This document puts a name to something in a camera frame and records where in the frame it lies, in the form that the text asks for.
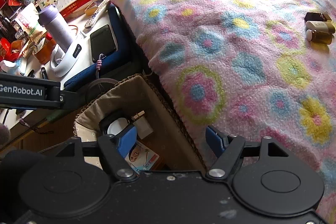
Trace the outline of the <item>amber glass bottle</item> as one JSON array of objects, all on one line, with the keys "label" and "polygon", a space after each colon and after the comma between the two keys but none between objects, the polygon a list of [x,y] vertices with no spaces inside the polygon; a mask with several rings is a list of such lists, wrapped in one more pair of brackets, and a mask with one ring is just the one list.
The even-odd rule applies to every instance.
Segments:
[{"label": "amber glass bottle", "polygon": [[333,35],[323,31],[307,30],[306,39],[308,42],[330,45],[333,41]]}]

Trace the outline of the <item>white bottle stand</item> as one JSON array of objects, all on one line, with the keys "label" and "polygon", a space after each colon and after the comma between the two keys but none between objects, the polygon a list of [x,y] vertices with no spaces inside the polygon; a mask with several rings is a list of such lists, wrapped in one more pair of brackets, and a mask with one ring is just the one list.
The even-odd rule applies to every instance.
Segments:
[{"label": "white bottle stand", "polygon": [[50,68],[55,76],[62,78],[65,76],[78,60],[78,56],[82,50],[80,44],[73,42],[64,52],[58,44],[54,47],[50,57]]}]

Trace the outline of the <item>lavender thermos bottle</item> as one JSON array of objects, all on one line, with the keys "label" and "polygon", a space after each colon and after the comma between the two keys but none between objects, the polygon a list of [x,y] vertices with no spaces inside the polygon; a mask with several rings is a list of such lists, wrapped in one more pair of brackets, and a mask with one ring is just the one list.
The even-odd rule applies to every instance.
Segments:
[{"label": "lavender thermos bottle", "polygon": [[65,53],[75,41],[75,35],[70,26],[53,5],[47,6],[39,13],[38,23],[47,30]]}]

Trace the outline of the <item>white remote control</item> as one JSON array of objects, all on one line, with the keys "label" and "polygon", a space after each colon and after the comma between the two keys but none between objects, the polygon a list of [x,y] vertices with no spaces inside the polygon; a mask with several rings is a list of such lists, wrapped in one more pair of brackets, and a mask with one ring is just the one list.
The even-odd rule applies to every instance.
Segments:
[{"label": "white remote control", "polygon": [[109,7],[109,5],[110,5],[110,0],[103,0],[100,3],[100,5],[98,5],[97,10],[88,19],[84,28],[85,29],[91,29],[96,24],[96,22],[99,20],[100,16],[102,16],[102,14],[104,14],[104,12]]}]

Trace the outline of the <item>white gold cosmetic tube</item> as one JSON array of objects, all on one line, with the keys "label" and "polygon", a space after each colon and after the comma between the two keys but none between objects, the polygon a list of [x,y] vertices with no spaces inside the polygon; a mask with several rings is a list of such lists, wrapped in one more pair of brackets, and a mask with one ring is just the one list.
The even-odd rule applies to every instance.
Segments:
[{"label": "white gold cosmetic tube", "polygon": [[335,33],[335,27],[330,22],[307,21],[306,28],[308,30],[327,32],[329,34]]}]

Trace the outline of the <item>black gold lipstick tube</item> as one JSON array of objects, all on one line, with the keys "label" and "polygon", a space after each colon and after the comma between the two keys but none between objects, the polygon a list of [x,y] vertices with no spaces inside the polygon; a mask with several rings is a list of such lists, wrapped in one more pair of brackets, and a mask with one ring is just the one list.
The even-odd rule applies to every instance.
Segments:
[{"label": "black gold lipstick tube", "polygon": [[329,17],[326,13],[307,12],[304,17],[304,21],[331,22],[331,17]]}]

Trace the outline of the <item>black smartphone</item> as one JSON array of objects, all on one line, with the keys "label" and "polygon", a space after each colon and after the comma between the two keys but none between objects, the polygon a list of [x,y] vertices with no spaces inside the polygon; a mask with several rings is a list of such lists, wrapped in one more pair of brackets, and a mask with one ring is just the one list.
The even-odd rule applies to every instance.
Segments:
[{"label": "black smartphone", "polygon": [[112,31],[108,24],[102,26],[95,32],[90,34],[92,61],[96,63],[99,56],[109,56],[117,51],[116,44],[112,35]]}]

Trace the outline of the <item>black compact case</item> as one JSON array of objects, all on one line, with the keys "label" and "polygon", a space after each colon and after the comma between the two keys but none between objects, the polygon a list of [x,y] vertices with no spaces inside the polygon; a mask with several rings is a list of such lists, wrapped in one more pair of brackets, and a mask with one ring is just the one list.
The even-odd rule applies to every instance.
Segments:
[{"label": "black compact case", "polygon": [[104,116],[99,122],[103,135],[117,135],[130,124],[131,118],[122,110],[114,110]]}]

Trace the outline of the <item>lined woven storage basket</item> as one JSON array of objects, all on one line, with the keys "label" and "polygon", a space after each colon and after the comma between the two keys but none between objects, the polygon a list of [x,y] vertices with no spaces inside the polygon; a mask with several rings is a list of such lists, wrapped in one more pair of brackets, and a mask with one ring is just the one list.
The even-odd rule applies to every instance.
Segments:
[{"label": "lined woven storage basket", "polygon": [[172,170],[200,170],[206,165],[169,97],[147,77],[133,75],[99,95],[77,115],[73,132],[82,141],[102,136],[99,122],[114,110],[130,116],[139,142],[159,155]]}]

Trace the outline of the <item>blue table edge cushion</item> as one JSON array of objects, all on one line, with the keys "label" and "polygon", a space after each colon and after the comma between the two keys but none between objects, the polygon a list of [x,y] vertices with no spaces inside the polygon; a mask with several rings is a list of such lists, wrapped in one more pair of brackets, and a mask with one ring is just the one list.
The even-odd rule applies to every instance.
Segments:
[{"label": "blue table edge cushion", "polygon": [[[112,34],[116,37],[118,50],[103,58],[100,72],[106,74],[115,71],[128,62],[136,62],[139,46],[135,43],[134,35],[126,24],[118,7],[111,4],[108,8]],[[70,78],[64,84],[64,90],[76,91],[96,79],[96,65],[91,65]]]}]

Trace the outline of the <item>pink floral fleece blanket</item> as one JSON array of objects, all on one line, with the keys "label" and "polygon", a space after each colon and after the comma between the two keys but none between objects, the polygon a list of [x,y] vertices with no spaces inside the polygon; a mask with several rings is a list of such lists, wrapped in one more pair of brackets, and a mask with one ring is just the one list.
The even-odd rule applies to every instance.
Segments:
[{"label": "pink floral fleece blanket", "polygon": [[318,212],[335,223],[335,45],[306,39],[308,12],[335,0],[111,0],[207,165],[211,124],[270,136],[325,182]]}]

